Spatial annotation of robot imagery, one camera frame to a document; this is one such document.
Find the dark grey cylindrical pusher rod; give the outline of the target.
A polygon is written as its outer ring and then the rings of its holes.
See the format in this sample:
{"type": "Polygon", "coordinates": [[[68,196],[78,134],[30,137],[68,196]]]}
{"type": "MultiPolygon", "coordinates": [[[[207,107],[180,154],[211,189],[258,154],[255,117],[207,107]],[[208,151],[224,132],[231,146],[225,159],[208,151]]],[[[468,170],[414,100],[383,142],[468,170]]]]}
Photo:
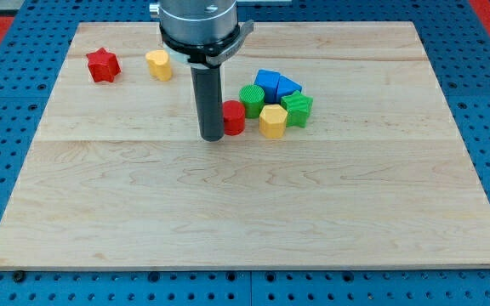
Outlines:
{"type": "Polygon", "coordinates": [[[219,67],[213,69],[191,68],[191,78],[200,134],[206,141],[218,141],[224,135],[219,67]]]}

